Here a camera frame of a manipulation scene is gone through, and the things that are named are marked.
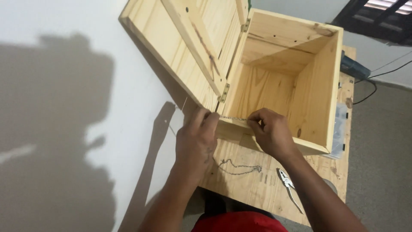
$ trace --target wooden box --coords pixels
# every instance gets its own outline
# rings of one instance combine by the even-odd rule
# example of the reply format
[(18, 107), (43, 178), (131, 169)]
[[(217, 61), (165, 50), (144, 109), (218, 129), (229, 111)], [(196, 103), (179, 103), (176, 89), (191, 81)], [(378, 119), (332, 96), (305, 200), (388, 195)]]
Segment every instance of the wooden box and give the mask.
[(266, 107), (288, 119), (305, 155), (332, 149), (343, 29), (246, 0), (130, 0), (120, 16), (199, 105), (218, 138), (260, 150), (246, 121)]

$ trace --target box lid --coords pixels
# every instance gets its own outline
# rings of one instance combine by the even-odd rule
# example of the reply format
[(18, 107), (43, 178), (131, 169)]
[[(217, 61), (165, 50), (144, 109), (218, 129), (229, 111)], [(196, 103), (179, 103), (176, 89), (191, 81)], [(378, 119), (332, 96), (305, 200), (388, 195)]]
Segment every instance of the box lid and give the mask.
[(214, 111), (247, 6), (247, 0), (130, 0), (120, 20), (196, 103)]

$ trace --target forearm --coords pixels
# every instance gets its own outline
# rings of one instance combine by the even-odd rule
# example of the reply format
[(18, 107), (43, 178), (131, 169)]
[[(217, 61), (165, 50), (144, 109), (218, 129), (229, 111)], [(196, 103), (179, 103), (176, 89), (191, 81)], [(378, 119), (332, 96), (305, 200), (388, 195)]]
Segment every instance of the forearm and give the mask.
[(139, 231), (179, 231), (187, 203), (196, 186), (172, 170), (165, 186), (140, 225)]
[(281, 161), (288, 172), (299, 197), (304, 198), (305, 210), (310, 211), (310, 223), (319, 223), (324, 231), (366, 231), (364, 226), (306, 162), (302, 155)]

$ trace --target man's right hand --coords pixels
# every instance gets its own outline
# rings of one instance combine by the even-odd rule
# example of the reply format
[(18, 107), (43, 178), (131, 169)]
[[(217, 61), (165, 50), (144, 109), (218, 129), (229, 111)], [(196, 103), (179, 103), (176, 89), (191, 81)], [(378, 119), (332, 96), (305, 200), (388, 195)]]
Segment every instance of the man's right hand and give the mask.
[(292, 138), (288, 120), (270, 109), (262, 108), (248, 117), (248, 125), (262, 150), (279, 162), (302, 156)]

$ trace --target plywood workbench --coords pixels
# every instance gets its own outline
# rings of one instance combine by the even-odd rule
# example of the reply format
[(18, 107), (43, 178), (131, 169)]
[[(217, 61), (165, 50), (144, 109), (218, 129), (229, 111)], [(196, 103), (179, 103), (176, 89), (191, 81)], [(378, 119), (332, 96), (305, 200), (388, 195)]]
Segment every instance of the plywood workbench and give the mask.
[[(344, 46), (343, 49), (348, 57), (356, 58), (355, 48)], [(346, 104), (349, 113), (346, 122), (343, 157), (340, 160), (332, 160), (321, 156), (305, 156), (305, 158), (322, 178), (329, 180), (335, 185), (338, 196), (345, 202), (354, 78), (340, 73), (339, 81), (342, 87), (338, 90), (337, 102)], [(284, 168), (274, 158), (224, 140), (218, 140), (218, 147), (213, 157), (216, 163), (213, 164), (211, 171), (206, 174), (200, 183), (201, 187), (310, 226), (306, 215), (299, 212), (291, 201), (287, 189), (279, 179), (276, 168), (283, 170)], [(227, 161), (228, 159), (231, 159), (235, 166), (261, 166), (262, 171), (260, 173), (253, 171), (243, 175), (228, 174), (227, 172), (244, 173), (252, 170), (252, 168), (248, 167), (235, 168), (230, 162), (227, 162), (221, 165), (221, 168), (227, 171), (225, 172), (218, 165), (222, 163), (222, 160)], [(292, 194), (296, 202), (302, 206), (294, 190), (292, 190)]]

